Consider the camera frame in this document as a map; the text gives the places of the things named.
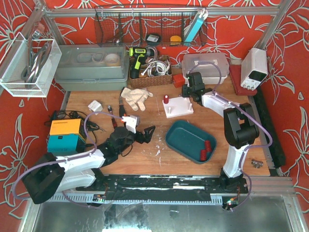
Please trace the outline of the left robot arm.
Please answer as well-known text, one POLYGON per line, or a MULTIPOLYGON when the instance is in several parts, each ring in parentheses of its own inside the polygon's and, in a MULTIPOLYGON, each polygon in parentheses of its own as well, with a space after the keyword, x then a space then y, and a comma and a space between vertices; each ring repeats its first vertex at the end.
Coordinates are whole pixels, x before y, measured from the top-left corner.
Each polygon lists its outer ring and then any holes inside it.
POLYGON ((154 131, 155 126, 143 132, 117 127, 94 152, 58 157, 46 153, 22 177, 22 182, 35 204, 46 202, 55 193, 89 187, 100 178, 99 168, 115 162, 135 142, 149 143, 154 131))

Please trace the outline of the orange black handled screwdriver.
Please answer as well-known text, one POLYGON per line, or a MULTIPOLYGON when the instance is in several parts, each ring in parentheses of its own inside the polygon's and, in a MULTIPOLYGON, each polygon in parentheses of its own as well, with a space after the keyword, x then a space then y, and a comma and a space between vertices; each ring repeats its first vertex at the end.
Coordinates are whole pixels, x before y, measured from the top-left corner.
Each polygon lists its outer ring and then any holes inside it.
POLYGON ((119 96, 119 116, 120 117, 126 116, 126 110, 121 96, 119 96))

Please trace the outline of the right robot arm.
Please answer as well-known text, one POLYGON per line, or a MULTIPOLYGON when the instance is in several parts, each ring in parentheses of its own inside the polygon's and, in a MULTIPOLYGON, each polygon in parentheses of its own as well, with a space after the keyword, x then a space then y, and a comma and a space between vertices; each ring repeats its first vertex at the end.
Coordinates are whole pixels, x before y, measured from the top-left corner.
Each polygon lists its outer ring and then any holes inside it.
POLYGON ((224 119, 225 139, 229 148, 219 182, 222 190, 232 191, 242 182, 247 148, 259 136, 258 126, 253 122, 253 108, 249 103, 230 102, 213 89, 205 88, 199 72, 189 73, 187 79, 188 84, 182 87, 182 96, 191 97, 194 102, 213 110, 224 119))

